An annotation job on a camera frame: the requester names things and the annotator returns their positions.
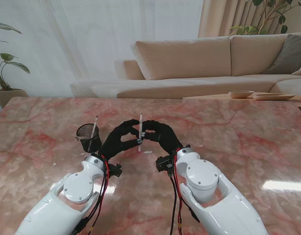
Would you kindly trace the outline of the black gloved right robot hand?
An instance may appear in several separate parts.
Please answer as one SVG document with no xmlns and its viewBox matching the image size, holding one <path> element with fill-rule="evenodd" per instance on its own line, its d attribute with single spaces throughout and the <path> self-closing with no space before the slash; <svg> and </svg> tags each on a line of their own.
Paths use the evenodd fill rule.
<svg viewBox="0 0 301 235">
<path fill-rule="evenodd" d="M 146 140 L 158 142 L 169 155 L 173 155 L 183 148 L 173 129 L 167 124 L 146 120 L 142 124 L 142 131 L 145 133 Z"/>
</svg>

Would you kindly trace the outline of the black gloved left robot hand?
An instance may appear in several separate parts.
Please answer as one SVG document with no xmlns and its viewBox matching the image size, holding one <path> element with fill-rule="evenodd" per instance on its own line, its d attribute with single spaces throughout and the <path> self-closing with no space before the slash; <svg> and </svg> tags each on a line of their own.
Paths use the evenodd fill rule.
<svg viewBox="0 0 301 235">
<path fill-rule="evenodd" d="M 138 125 L 139 121 L 131 119 L 124 121 L 122 124 L 117 126 L 107 137 L 98 154 L 103 156 L 106 160 L 114 157 L 122 151 L 129 150 L 133 147 L 142 144 L 142 139 L 139 138 L 139 131 L 133 126 Z M 121 141 L 122 136 L 131 134 L 136 136 L 133 140 Z"/>
</svg>

